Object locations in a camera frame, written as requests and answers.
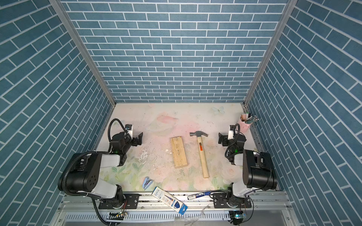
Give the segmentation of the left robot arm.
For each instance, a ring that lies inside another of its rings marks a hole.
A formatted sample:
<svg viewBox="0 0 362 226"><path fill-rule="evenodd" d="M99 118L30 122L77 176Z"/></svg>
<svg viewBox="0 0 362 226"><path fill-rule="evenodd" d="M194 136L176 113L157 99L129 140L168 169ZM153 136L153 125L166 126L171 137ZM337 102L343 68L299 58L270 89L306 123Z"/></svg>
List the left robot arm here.
<svg viewBox="0 0 362 226"><path fill-rule="evenodd" d="M133 137L133 126L123 125L115 118L107 130L107 151L76 153L70 159L60 179L58 189L70 196L87 196L93 200L123 203L120 185L110 184L99 178L101 168L120 167L125 164L131 147L142 145L143 133Z"/></svg>

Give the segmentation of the wooden plank with nails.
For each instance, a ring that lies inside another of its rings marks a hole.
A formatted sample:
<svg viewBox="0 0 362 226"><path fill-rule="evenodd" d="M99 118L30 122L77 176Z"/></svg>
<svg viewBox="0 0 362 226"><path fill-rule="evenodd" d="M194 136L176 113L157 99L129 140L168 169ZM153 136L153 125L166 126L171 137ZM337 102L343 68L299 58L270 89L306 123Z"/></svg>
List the wooden plank with nails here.
<svg viewBox="0 0 362 226"><path fill-rule="evenodd" d="M175 168L188 166L182 137L171 138L171 148Z"/></svg>

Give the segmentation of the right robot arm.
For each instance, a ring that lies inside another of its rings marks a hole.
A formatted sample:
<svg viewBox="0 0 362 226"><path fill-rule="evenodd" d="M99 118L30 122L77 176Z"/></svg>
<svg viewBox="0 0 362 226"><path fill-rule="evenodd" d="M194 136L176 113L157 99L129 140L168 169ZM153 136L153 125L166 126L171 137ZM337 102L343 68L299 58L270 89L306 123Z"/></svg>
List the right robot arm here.
<svg viewBox="0 0 362 226"><path fill-rule="evenodd" d="M244 148L246 136L239 124L229 127L228 135L218 134L218 143L226 147L224 157L235 166L242 167L242 180L231 183L227 198L248 198L253 192L277 188L278 179L271 155Z"/></svg>

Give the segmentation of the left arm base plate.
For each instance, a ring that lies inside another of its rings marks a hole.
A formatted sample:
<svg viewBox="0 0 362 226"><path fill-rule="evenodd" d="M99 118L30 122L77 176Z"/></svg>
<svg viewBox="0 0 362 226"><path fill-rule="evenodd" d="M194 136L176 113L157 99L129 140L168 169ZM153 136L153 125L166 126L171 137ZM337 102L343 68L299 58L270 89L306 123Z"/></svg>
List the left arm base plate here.
<svg viewBox="0 0 362 226"><path fill-rule="evenodd" d="M101 199L98 206L101 210L120 210L120 209L136 209L139 202L139 194L123 194L120 199L114 197L112 199Z"/></svg>

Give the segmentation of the wooden claw hammer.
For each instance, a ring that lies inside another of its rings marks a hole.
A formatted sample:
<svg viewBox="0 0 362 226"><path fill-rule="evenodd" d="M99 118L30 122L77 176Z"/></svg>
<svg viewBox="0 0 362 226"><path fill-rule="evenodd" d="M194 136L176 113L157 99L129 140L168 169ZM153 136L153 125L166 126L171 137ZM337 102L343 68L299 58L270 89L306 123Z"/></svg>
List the wooden claw hammer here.
<svg viewBox="0 0 362 226"><path fill-rule="evenodd" d="M206 155L205 155L203 140L202 140L202 136L208 137L208 135L206 133L202 132L202 131L190 132L189 135L191 137L192 136L197 137L203 177L204 178L209 178L209 172L208 172L207 162L206 162Z"/></svg>

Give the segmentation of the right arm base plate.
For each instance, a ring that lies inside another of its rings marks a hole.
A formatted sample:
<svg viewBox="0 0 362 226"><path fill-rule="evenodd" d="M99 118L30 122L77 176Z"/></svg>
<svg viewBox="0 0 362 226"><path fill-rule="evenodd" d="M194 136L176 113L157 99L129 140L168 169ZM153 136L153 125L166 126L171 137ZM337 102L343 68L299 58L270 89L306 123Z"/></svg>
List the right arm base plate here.
<svg viewBox="0 0 362 226"><path fill-rule="evenodd" d="M211 193L210 197L216 209L243 209L252 207L251 200L248 198L235 197L234 195L222 192Z"/></svg>

